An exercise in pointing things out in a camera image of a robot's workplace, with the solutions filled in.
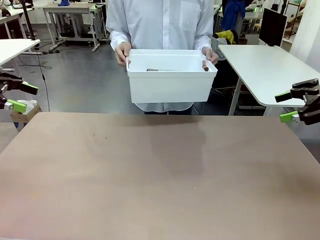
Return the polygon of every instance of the computer monitor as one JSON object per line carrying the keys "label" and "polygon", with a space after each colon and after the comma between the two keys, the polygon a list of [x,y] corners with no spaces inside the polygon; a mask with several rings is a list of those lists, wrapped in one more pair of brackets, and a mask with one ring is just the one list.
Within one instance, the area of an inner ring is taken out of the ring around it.
{"label": "computer monitor", "polygon": [[265,8],[261,23],[259,39],[269,46],[281,45],[287,24],[287,16]]}

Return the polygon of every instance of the brown tabletop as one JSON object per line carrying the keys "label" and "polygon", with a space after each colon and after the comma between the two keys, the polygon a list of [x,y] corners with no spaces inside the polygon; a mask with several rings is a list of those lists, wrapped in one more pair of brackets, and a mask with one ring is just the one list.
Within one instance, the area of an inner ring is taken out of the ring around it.
{"label": "brown tabletop", "polygon": [[0,155],[0,237],[318,240],[320,167],[279,119],[39,113]]}
{"label": "brown tabletop", "polygon": [[18,133],[12,122],[0,122],[0,153]]}

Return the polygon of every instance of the shirt cuff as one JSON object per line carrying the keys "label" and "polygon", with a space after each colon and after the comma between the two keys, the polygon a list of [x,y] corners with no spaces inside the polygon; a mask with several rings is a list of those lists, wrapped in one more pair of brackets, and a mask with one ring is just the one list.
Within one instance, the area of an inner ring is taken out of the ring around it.
{"label": "shirt cuff", "polygon": [[207,44],[207,43],[206,43],[206,44],[201,44],[201,45],[199,45],[195,50],[202,51],[202,49],[203,49],[204,47],[208,47],[209,49],[212,50],[211,45],[210,45],[210,44]]}
{"label": "shirt cuff", "polygon": [[129,42],[128,38],[125,36],[125,35],[118,35],[118,36],[114,36],[111,40],[111,47],[112,49],[115,51],[116,50],[116,47],[119,45],[119,44],[122,44],[124,42]]}

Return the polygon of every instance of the concrete floor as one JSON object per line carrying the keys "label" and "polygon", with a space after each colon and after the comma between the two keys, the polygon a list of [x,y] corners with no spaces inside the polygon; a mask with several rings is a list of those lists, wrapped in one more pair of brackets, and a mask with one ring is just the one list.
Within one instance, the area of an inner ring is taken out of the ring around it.
{"label": "concrete floor", "polygon": [[[45,25],[33,26],[36,38],[41,40],[41,51],[51,44]],[[254,44],[258,36],[248,36]],[[85,45],[60,46],[60,53],[39,56],[40,63],[52,69],[42,68],[48,88],[50,110],[53,112],[143,114],[131,103],[127,72],[120,67],[110,45],[101,45],[92,53]],[[36,55],[20,55],[20,65],[38,65]],[[48,111],[47,94],[42,74],[38,66],[21,66],[24,80],[39,87],[38,95],[31,96],[19,91],[6,93],[9,99],[37,100],[43,111]],[[230,102],[213,93],[211,104],[195,103],[203,115],[227,115]],[[238,115],[261,115],[258,111],[242,111]],[[10,113],[0,110],[0,123],[11,122]],[[320,143],[306,144],[311,153],[320,160]]]}

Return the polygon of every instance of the dark trousers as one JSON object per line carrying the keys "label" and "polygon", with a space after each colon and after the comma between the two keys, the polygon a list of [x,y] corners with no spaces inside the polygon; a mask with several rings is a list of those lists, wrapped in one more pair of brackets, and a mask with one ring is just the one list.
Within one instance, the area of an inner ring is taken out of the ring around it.
{"label": "dark trousers", "polygon": [[145,111],[145,115],[191,115],[192,114],[192,106],[183,111],[165,111],[165,112],[156,112],[156,111]]}

